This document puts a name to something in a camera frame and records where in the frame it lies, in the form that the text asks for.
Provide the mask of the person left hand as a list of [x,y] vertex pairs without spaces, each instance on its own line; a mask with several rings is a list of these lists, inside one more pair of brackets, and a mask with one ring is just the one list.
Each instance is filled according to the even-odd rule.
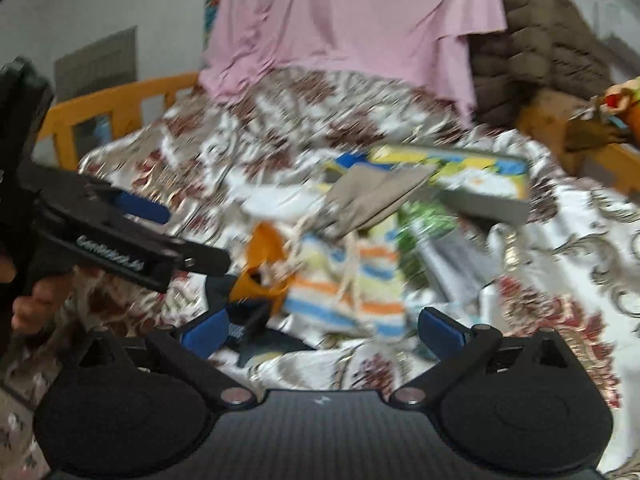
[[9,289],[16,278],[11,259],[1,257],[1,316],[9,318],[14,332],[38,333],[62,307],[73,288],[73,275],[43,278],[26,296],[16,296]]

